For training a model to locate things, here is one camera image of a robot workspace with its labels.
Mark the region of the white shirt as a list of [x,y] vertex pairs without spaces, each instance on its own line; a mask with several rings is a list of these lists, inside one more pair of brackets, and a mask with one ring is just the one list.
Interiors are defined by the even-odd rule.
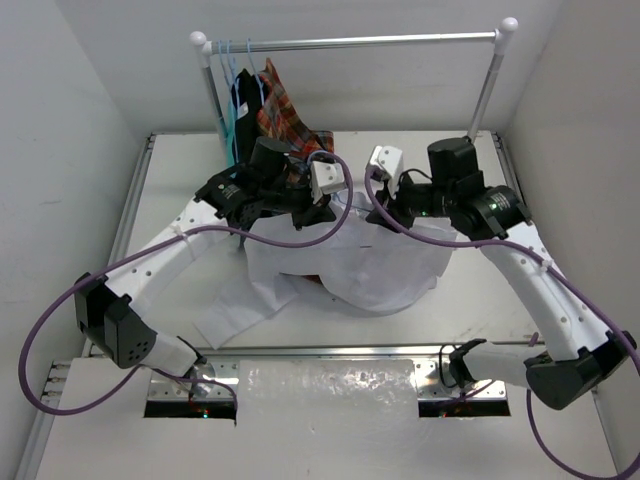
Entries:
[[323,223],[297,231],[286,216],[258,220],[253,233],[279,244],[245,241],[246,273],[225,281],[194,323],[209,345],[218,348],[274,317],[305,294],[308,277],[317,277],[328,294],[368,315],[396,313],[436,287],[452,255],[448,248],[368,223],[355,211],[331,238],[303,247],[331,227]]

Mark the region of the blue wire hanger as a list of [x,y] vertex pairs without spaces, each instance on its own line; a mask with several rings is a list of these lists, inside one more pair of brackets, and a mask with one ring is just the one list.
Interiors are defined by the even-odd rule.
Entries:
[[347,177],[347,181],[350,184],[350,190],[343,190],[338,193],[333,194],[328,198],[334,203],[340,205],[343,209],[354,210],[359,213],[370,213],[372,211],[371,203],[365,199],[365,196],[362,192],[358,191],[353,178],[351,176],[351,171],[347,166],[346,162],[337,156],[334,153],[331,153],[326,150],[316,150],[313,151],[306,160],[306,164],[309,167],[313,161],[321,161],[326,163],[341,163],[345,169],[345,174]]

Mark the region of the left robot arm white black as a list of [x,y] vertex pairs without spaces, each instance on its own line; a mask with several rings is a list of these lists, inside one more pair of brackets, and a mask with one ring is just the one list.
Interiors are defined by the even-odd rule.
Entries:
[[96,279],[79,278],[79,330],[122,369],[143,365],[188,376],[202,357],[145,323],[153,301],[209,248],[260,218],[287,215],[296,229],[334,222],[330,197],[346,186],[340,163],[324,155],[301,160],[284,142],[258,138],[249,159],[213,175],[140,258]]

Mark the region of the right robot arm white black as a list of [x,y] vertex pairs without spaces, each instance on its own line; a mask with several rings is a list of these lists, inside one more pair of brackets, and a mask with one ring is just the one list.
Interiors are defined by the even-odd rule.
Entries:
[[414,182],[403,153],[377,146],[364,184],[370,221],[423,243],[478,249],[504,276],[534,321],[544,344],[525,348],[473,339],[456,347],[442,372],[463,390],[481,380],[528,389],[547,407],[562,410],[610,377],[626,360],[637,362],[632,335],[558,271],[531,214],[505,185],[488,186],[468,137],[428,146],[430,180]]

